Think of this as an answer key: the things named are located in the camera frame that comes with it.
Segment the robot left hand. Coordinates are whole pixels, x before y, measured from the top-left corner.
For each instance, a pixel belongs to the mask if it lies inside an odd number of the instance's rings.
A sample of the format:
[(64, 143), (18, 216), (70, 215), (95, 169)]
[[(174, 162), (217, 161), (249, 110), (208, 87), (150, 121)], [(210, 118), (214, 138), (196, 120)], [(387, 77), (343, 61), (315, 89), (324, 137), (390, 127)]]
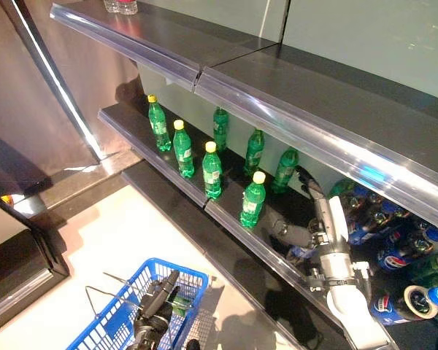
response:
[(180, 287), (176, 285), (180, 276), (178, 270), (173, 270), (160, 284), (159, 288), (142, 301), (140, 315), (137, 319), (143, 326), (160, 330), (169, 326), (173, 312), (173, 302)]

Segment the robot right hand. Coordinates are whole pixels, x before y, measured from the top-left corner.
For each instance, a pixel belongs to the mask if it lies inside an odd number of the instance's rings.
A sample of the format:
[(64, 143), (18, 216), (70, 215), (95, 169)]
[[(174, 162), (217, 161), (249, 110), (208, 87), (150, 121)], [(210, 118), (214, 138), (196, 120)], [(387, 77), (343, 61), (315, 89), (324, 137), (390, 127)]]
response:
[(310, 195), (315, 216), (304, 226), (294, 225), (276, 211), (270, 214), (270, 236), (290, 247), (289, 255), (296, 259), (311, 258), (318, 250), (322, 254), (348, 251), (348, 230), (339, 197), (327, 198), (314, 177), (301, 166), (296, 167), (302, 189)]

